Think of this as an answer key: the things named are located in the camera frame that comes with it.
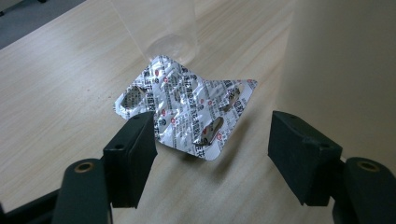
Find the silver foil packet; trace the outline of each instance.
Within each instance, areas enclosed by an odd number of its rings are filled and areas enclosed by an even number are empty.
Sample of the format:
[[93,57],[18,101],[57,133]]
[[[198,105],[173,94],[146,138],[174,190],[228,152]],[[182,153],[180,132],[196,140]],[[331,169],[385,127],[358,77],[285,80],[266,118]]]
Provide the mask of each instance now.
[[256,86],[252,79],[205,80],[160,55],[117,99],[114,110],[125,119],[154,111],[159,142],[213,161]]

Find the light wood tabletop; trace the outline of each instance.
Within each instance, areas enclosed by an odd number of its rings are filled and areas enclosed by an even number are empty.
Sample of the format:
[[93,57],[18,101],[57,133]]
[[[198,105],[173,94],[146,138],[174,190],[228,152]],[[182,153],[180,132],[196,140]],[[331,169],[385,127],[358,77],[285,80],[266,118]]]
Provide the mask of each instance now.
[[[294,0],[197,0],[206,79],[258,81],[214,161],[157,143],[137,209],[115,223],[333,223],[301,206],[267,156]],[[0,202],[10,211],[61,186],[75,161],[100,158],[126,120],[113,103],[147,66],[107,0],[87,0],[0,50]]]

